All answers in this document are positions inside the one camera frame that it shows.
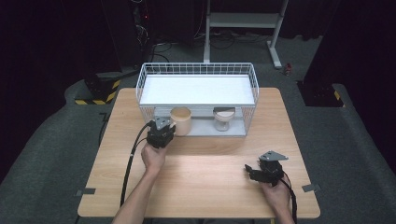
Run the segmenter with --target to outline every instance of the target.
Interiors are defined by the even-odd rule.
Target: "human hand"
[[[142,149],[142,160],[146,166],[146,172],[158,174],[165,164],[167,147],[155,148],[146,143]]]
[[[283,176],[282,179],[285,183],[289,183],[289,179],[286,176]],[[262,187],[267,202],[270,204],[276,217],[279,218],[280,223],[294,223],[289,209],[289,188],[280,180],[274,187],[272,187],[271,183],[262,182],[260,182],[260,186]]]

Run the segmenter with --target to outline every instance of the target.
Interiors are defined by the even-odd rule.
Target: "wooden table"
[[[78,213],[82,217],[114,217],[134,140],[144,126],[134,89],[120,90],[92,167]],[[132,165],[127,194],[144,173],[140,144]],[[166,163],[151,192],[147,217],[274,217],[245,164],[260,169],[258,157],[273,150],[282,161],[297,197],[297,217],[320,214],[288,113],[278,89],[260,88],[260,99],[246,137],[175,137]]]

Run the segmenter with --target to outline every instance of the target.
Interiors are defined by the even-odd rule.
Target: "tan cylindrical container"
[[[175,107],[171,110],[171,123],[176,124],[175,135],[186,135],[191,130],[191,111],[185,107]]]

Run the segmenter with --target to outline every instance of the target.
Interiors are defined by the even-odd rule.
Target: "wire basket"
[[[176,106],[191,111],[190,136],[246,136],[259,100],[252,63],[144,63],[136,99],[145,122],[170,117]],[[214,128],[216,107],[233,107],[227,132]]]

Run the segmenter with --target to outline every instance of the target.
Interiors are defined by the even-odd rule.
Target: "white metal stand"
[[[267,46],[274,67],[282,68],[276,53],[275,44],[285,17],[288,2],[289,0],[283,0],[279,13],[211,13],[210,0],[207,0],[204,63],[210,63],[210,27],[272,28],[274,29],[274,34],[272,40],[267,41]]]

